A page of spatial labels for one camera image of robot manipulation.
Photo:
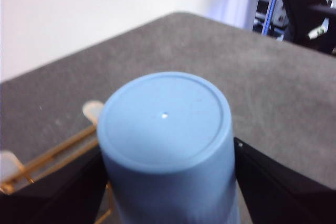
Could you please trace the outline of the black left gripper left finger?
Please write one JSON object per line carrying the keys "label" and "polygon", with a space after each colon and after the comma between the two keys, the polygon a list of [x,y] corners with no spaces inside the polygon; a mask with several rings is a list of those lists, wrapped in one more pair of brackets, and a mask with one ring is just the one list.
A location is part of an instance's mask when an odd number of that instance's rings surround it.
{"label": "black left gripper left finger", "polygon": [[1,223],[94,223],[108,178],[100,148],[63,168],[1,195]]}

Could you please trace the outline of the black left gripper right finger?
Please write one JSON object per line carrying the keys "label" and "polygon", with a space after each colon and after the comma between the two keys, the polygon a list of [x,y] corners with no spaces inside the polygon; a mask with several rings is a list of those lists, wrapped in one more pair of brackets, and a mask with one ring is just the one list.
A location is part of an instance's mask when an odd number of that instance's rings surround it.
{"label": "black left gripper right finger", "polygon": [[234,139],[235,170],[253,223],[335,223],[335,190]]}

